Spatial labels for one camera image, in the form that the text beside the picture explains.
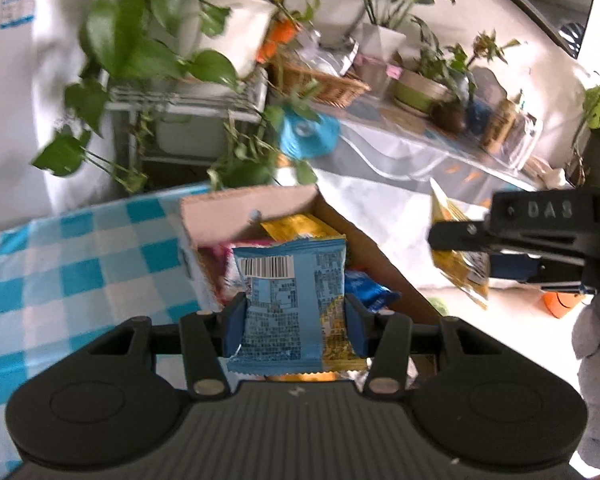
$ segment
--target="floor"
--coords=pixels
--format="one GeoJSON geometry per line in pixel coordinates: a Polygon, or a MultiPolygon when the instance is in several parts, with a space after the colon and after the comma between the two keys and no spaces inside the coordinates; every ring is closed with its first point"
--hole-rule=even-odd
{"type": "MultiPolygon", "coordinates": [[[[440,298],[450,316],[464,319],[563,378],[579,391],[579,362],[571,347],[571,330],[582,304],[562,319],[556,319],[544,307],[542,292],[534,288],[492,289],[487,310],[456,288],[420,292],[426,298],[440,298]]],[[[571,460],[571,465],[586,478],[600,473],[600,470],[587,466],[577,455],[571,460]]]]}

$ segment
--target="blue checkered tablecloth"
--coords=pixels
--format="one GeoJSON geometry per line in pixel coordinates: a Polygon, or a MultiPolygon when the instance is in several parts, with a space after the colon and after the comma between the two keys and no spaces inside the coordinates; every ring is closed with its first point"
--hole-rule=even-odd
{"type": "Polygon", "coordinates": [[[20,459],[4,407],[24,381],[132,316],[198,309],[178,259],[190,186],[34,220],[0,234],[0,478],[20,459]]]}

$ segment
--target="snack bag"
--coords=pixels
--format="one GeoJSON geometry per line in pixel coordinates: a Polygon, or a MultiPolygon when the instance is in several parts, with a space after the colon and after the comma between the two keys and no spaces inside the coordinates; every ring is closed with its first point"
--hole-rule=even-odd
{"type": "MultiPolygon", "coordinates": [[[[462,211],[443,193],[436,181],[431,180],[431,223],[440,221],[469,221],[462,211]]],[[[431,251],[433,264],[457,288],[464,291],[478,305],[487,308],[489,293],[489,255],[463,251],[431,251]]]]}
{"type": "Polygon", "coordinates": [[[344,271],[344,292],[355,295],[369,312],[378,312],[400,298],[400,292],[376,283],[362,270],[344,271]]]}
{"type": "Polygon", "coordinates": [[[309,213],[263,222],[262,227],[277,242],[290,242],[296,238],[341,236],[336,229],[309,213]]]}
{"type": "Polygon", "coordinates": [[[224,249],[222,254],[222,257],[224,258],[224,273],[219,297],[222,304],[226,305],[236,294],[238,294],[238,292],[244,291],[240,270],[238,270],[238,265],[235,263],[234,249],[236,247],[269,247],[274,243],[273,240],[264,239],[248,240],[245,242],[224,242],[219,244],[219,246],[224,249]]]}
{"type": "Polygon", "coordinates": [[[337,237],[234,249],[250,305],[229,370],[271,376],[366,367],[346,333],[345,248],[337,237]]]}

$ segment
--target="white flower pot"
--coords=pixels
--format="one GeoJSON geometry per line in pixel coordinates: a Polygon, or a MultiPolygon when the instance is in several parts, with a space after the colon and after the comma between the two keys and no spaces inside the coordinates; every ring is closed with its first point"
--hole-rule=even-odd
{"type": "Polygon", "coordinates": [[[213,49],[233,63],[238,77],[247,76],[255,66],[258,49],[264,40],[276,6],[265,0],[206,0],[218,7],[230,7],[224,32],[210,38],[200,32],[200,3],[183,0],[183,20],[178,31],[178,53],[190,57],[200,50],[213,49]]]}
{"type": "Polygon", "coordinates": [[[404,43],[405,38],[403,33],[390,28],[363,23],[358,40],[360,42],[358,52],[363,56],[375,57],[387,62],[404,43]]]}

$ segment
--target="barcode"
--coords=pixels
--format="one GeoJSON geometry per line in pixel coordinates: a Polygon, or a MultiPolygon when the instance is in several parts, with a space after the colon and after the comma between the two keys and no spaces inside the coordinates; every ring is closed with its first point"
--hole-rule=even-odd
{"type": "Polygon", "coordinates": [[[252,278],[294,278],[293,256],[266,256],[264,258],[241,258],[240,272],[252,278]]]}

